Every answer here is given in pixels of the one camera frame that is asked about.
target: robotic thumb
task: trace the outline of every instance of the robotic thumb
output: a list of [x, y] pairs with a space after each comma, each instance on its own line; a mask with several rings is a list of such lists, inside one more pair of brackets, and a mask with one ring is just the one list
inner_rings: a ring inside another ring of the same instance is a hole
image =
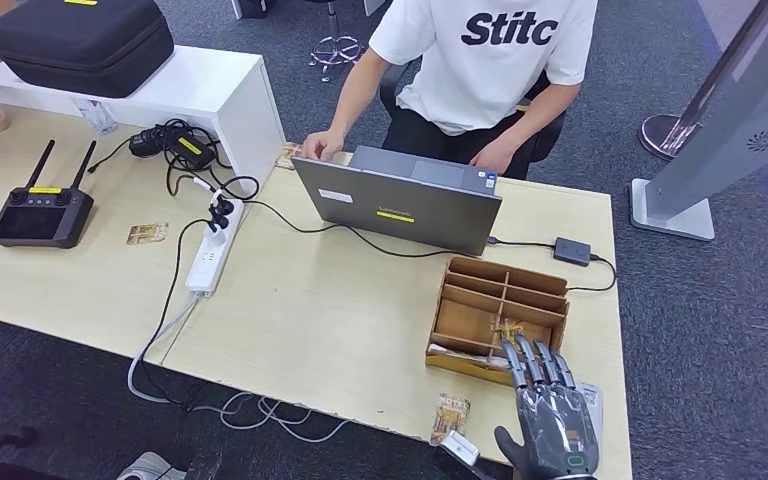
[[496, 445], [499, 446], [499, 450], [502, 451], [502, 454], [505, 455], [514, 468], [522, 472], [522, 465], [520, 465], [522, 460], [522, 454], [520, 453], [522, 445], [514, 442], [514, 439], [511, 438], [511, 434], [508, 433], [508, 430], [505, 427], [496, 427], [496, 429], [493, 430], [493, 435], [496, 437]]

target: speaker grille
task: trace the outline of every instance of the speaker grille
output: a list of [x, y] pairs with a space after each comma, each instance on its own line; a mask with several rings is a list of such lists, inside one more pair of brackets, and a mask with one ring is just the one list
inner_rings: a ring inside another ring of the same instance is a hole
[[768, 152], [768, 130], [752, 135], [746, 141], [746, 148], [753, 152]]

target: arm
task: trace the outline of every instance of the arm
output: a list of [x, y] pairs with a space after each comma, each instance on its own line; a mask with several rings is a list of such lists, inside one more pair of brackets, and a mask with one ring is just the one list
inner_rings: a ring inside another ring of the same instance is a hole
[[525, 114], [511, 128], [499, 136], [499, 140], [513, 147], [515, 152], [535, 133], [552, 123], [575, 100], [581, 84], [578, 85], [549, 85], [525, 111]]
[[374, 50], [369, 49], [363, 54], [346, 78], [329, 130], [339, 133], [342, 137], [349, 133], [361, 112], [372, 101], [378, 84], [381, 83], [381, 77], [389, 67], [390, 63]]
[[312, 133], [305, 139], [302, 152], [306, 158], [330, 160], [343, 148], [346, 134], [372, 101], [381, 77], [389, 66], [390, 63], [371, 48], [363, 54], [357, 65], [349, 72], [346, 83], [340, 91], [331, 127], [324, 132]]
[[492, 168], [500, 174], [504, 173], [519, 147], [569, 108], [580, 88], [580, 83], [552, 84], [546, 87], [546, 90], [531, 102], [522, 118], [502, 132], [496, 140], [487, 144], [469, 164]]

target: floor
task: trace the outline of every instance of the floor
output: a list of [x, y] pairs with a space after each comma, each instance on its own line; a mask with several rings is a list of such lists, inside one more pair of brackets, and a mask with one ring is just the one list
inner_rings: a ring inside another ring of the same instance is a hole
[[[600, 2], [581, 96], [553, 154], [532, 170], [533, 180], [614, 199], [638, 479], [768, 478], [768, 168], [711, 198], [713, 242], [641, 231], [628, 221], [628, 183], [663, 167], [637, 144], [640, 122], [681, 111], [733, 35], [738, 11], [751, 8], [701, 1]], [[227, 0], [158, 3], [178, 43], [264, 55], [288, 139], [328, 125], [341, 79], [322, 84], [306, 65], [311, 45], [327, 31], [322, 5], [277, 0], [266, 19], [236, 21]], [[344, 28], [361, 39], [380, 19], [380, 12], [367, 18], [358, 0], [338, 1], [337, 9]], [[387, 124], [373, 102], [349, 147], [380, 144]], [[274, 425], [232, 432], [214, 415], [148, 405], [127, 394], [127, 363], [0, 323], [0, 432], [32, 424], [45, 435], [40, 445], [5, 451], [0, 460], [75, 480], [107, 479], [146, 450], [182, 468], [197, 452], [221, 451], [220, 478], [228, 479], [443, 478], [429, 447], [390, 433], [350, 425], [307, 445]], [[193, 381], [156, 375], [176, 392]], [[229, 394], [210, 386], [204, 401], [221, 403]], [[257, 412], [250, 405], [241, 416], [254, 420]], [[301, 428], [316, 435], [334, 423], [317, 415]]]

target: laptop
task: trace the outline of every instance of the laptop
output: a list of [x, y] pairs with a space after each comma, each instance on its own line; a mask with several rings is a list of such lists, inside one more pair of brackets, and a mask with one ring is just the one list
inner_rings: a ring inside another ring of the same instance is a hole
[[358, 147], [348, 166], [291, 161], [326, 222], [481, 255], [499, 207], [493, 170]]

